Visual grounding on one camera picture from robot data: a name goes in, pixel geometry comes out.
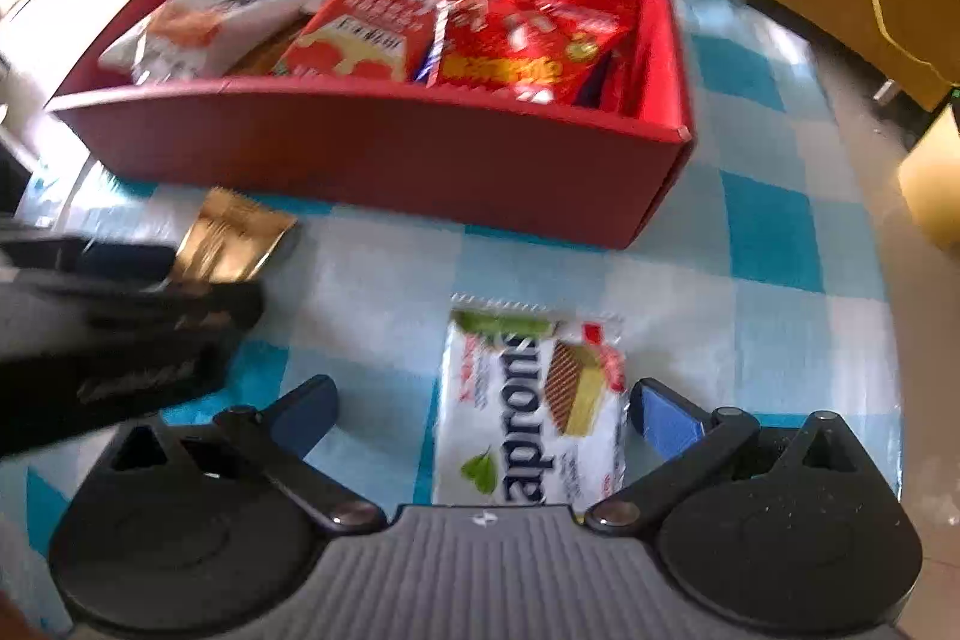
red cardboard box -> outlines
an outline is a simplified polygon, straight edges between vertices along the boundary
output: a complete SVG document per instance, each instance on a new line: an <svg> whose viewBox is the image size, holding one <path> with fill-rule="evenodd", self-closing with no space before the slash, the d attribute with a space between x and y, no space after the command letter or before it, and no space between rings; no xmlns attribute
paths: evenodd
<svg viewBox="0 0 960 640"><path fill-rule="evenodd" d="M308 196L627 247L695 137L670 0L640 0L632 116L362 77L143 87L97 58L162 1L132 0L48 110L118 176Z"/></svg>

tiled floor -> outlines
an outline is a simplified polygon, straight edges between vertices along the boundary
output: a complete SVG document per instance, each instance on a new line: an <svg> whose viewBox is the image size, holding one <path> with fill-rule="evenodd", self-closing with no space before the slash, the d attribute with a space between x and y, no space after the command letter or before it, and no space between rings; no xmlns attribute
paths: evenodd
<svg viewBox="0 0 960 640"><path fill-rule="evenodd" d="M33 0L0 23L0 52L14 68L6 127L47 160L75 157L79 143L43 116L43 102L125 1ZM813 44L877 229L904 389L904 504L927 557L901 627L917 640L960 638L960 434L953 424L960 383L952 373L960 365L960 265L926 242L899 196L901 130L877 116L870 101L880 74L802 20L752 2ZM884 114L900 111L909 116L909 102Z"/></svg>

blue and white tablecloth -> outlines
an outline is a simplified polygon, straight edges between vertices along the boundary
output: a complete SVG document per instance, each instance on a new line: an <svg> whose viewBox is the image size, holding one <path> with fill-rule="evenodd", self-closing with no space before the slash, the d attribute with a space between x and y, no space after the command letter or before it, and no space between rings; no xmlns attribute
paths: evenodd
<svg viewBox="0 0 960 640"><path fill-rule="evenodd" d="M727 0L675 3L699 145L628 250L255 194L295 213L301 234L264 271L267 311L229 387L167 419L264 407L323 372L341 416L307 461L387 511L428 501L445 321L462 292L621 314L629 376L656 377L708 410L739 405L781 425L837 410L899 490L890 310L808 45ZM198 189L120 184L99 165L79 187L73 178L35 177L21 218L177 244L203 200ZM0 587L51 629L68 619L42 557L109 437L0 463Z"/></svg>

gold candy packet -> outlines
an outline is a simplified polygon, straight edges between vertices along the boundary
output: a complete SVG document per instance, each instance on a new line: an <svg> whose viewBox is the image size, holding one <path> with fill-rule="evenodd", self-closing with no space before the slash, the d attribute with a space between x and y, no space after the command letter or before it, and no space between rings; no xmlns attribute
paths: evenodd
<svg viewBox="0 0 960 640"><path fill-rule="evenodd" d="M293 215L213 188L176 252L174 277L210 283L251 280L294 223Z"/></svg>

